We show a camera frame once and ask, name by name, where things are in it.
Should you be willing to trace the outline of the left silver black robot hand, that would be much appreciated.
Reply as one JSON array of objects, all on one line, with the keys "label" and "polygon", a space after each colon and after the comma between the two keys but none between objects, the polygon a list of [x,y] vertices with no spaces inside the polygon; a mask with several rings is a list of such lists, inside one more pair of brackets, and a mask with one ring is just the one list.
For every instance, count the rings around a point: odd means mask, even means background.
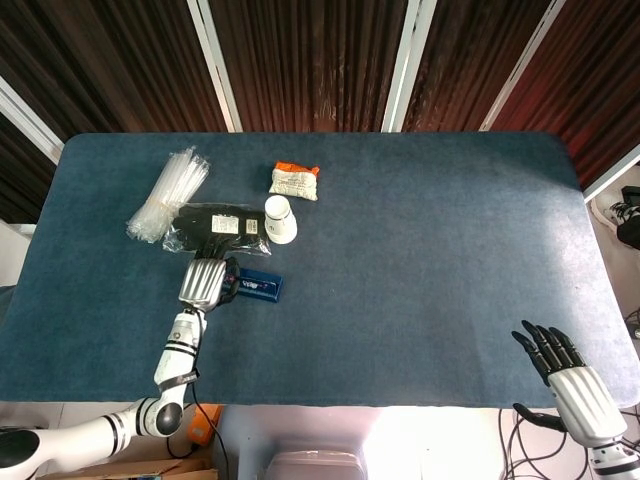
[{"label": "left silver black robot hand", "polygon": [[207,241],[189,262],[179,293],[186,308],[203,314],[228,304],[240,285],[240,267],[235,257],[226,257],[233,239]]}]

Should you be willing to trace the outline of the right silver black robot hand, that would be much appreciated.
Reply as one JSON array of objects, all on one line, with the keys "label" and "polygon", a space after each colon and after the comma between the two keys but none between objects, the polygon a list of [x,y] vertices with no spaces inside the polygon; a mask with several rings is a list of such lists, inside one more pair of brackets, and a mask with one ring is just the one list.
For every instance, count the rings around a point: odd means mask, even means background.
[{"label": "right silver black robot hand", "polygon": [[558,414],[535,413],[521,403],[513,409],[526,421],[567,433],[587,449],[606,448],[622,439],[627,424],[596,370],[588,366],[568,335],[526,320],[524,334],[512,337],[523,347],[549,389]]}]

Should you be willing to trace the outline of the blue cardboard box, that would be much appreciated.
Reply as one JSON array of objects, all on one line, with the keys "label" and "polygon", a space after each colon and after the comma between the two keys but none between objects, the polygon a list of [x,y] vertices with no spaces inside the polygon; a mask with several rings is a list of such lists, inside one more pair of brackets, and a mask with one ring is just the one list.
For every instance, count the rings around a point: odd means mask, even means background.
[{"label": "blue cardboard box", "polygon": [[228,273],[223,283],[227,292],[238,281],[238,294],[244,297],[278,303],[284,279],[280,275],[241,268],[239,275]]}]

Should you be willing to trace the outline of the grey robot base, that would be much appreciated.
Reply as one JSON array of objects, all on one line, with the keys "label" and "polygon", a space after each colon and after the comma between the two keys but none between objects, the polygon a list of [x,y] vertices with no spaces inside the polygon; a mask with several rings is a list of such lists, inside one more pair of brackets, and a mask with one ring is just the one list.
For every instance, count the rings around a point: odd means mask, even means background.
[{"label": "grey robot base", "polygon": [[229,480],[367,480],[373,407],[231,405],[215,459]]}]

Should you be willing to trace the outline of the brown cardboard box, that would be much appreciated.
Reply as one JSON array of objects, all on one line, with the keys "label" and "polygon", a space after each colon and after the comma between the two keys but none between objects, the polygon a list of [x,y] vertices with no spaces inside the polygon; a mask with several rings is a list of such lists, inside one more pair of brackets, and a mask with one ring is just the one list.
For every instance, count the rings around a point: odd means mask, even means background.
[{"label": "brown cardboard box", "polygon": [[208,447],[168,441],[167,458],[117,461],[56,474],[50,480],[218,480]]}]

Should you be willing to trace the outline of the black gloves in plastic bag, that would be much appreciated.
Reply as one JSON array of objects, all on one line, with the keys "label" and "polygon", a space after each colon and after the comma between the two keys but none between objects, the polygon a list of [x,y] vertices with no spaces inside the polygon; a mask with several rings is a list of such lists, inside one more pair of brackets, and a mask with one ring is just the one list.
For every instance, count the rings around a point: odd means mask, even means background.
[{"label": "black gloves in plastic bag", "polygon": [[186,204],[164,235],[164,250],[222,259],[231,253],[270,256],[263,210],[225,203]]}]

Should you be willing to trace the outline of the bundle of clear plastic straws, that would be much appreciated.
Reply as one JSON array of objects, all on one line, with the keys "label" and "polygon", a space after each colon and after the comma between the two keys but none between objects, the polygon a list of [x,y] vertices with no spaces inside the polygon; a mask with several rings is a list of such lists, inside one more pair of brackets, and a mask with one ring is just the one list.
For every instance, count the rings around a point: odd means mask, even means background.
[{"label": "bundle of clear plastic straws", "polygon": [[209,170],[209,162],[196,153],[195,146],[172,153],[151,193],[127,222],[126,234],[151,244],[161,240],[179,210],[203,184]]}]

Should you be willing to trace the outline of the stack of white paper cups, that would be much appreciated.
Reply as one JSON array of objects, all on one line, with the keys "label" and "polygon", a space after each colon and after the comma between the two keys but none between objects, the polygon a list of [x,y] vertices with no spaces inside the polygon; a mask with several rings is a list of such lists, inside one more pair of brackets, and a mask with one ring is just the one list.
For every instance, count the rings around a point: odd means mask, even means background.
[{"label": "stack of white paper cups", "polygon": [[270,196],[264,204],[265,229],[269,239],[279,245],[291,243],[297,236],[296,217],[286,197]]}]

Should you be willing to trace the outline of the white packet with orange top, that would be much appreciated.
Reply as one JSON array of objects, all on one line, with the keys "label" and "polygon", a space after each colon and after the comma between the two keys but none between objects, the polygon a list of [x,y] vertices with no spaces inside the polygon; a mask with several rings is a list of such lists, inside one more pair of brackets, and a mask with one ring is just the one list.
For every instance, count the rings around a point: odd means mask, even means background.
[{"label": "white packet with orange top", "polygon": [[271,194],[317,201],[317,178],[320,168],[278,161],[272,170]]}]

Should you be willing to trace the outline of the orange plastic object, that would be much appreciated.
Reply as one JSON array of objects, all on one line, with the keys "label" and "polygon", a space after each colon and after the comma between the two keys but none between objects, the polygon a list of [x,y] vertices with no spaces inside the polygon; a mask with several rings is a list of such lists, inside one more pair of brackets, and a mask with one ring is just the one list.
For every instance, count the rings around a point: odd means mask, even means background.
[{"label": "orange plastic object", "polygon": [[193,407],[191,421],[187,428],[190,442],[199,446],[208,446],[214,435],[224,406],[220,404],[201,404]]}]

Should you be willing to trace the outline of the black and white shoe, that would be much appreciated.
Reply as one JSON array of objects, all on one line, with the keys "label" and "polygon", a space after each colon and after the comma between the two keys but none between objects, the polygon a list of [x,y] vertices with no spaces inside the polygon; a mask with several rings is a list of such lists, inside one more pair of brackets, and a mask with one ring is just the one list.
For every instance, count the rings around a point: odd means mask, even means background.
[{"label": "black and white shoe", "polygon": [[622,244],[640,251],[640,206],[616,202],[605,209],[592,203],[592,213]]}]

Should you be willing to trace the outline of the blue felt tablecloth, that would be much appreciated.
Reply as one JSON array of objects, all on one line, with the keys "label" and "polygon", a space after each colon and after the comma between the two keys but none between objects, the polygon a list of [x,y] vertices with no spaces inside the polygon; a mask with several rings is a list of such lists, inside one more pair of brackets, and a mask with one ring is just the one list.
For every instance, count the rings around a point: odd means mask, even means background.
[{"label": "blue felt tablecloth", "polygon": [[135,401],[180,310],[190,255],[127,236],[167,157],[211,164],[199,202],[262,206],[279,160],[317,165],[296,239],[241,266],[280,300],[208,318],[208,403],[549,407],[513,339],[568,334],[616,403],[640,402],[576,175],[544,133],[81,134],[69,140],[0,327],[0,401]]}]

